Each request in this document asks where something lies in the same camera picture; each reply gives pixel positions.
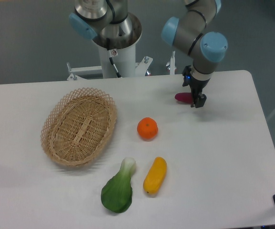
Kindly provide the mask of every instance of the yellow vegetable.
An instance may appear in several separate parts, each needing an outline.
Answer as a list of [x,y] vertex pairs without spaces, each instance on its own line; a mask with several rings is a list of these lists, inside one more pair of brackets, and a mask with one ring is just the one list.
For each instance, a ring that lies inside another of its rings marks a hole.
[[143,189],[149,194],[155,194],[160,189],[167,172],[167,163],[162,157],[157,157],[143,182]]

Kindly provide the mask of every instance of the tangerine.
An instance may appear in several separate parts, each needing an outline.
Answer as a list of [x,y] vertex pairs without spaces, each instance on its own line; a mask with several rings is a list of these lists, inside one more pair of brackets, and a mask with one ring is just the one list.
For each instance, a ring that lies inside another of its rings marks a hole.
[[149,117],[143,118],[137,125],[137,132],[144,139],[154,138],[158,132],[156,121]]

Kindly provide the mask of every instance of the metal bracket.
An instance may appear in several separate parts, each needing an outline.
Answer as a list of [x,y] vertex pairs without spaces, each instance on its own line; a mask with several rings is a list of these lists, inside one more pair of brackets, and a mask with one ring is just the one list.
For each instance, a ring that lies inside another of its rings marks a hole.
[[152,61],[153,58],[145,56],[143,61],[135,68],[135,76],[145,76]]
[[[143,60],[140,63],[135,63],[135,76],[145,76],[146,74],[149,74],[148,68],[150,64],[152,63],[153,58],[145,56]],[[78,75],[94,75],[94,74],[102,74],[102,67],[101,66],[93,66],[93,67],[83,67],[83,68],[71,68],[70,63],[67,62],[67,68],[68,73],[70,76],[67,78],[67,80],[85,80],[85,78],[79,77]]]

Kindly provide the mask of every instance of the bok choy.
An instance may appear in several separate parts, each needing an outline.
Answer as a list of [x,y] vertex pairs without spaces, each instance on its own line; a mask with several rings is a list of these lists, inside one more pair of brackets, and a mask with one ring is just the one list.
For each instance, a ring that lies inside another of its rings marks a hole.
[[113,176],[101,191],[101,202],[108,210],[116,213],[125,212],[132,203],[131,176],[136,162],[131,157],[122,160],[118,173]]

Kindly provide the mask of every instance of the wicker basket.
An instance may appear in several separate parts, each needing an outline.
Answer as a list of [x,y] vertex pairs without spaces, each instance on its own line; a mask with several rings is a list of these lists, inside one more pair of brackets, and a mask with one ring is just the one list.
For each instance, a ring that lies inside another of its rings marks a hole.
[[46,119],[41,145],[55,162],[65,166],[89,163],[112,136],[117,110],[101,90],[82,88],[60,100]]

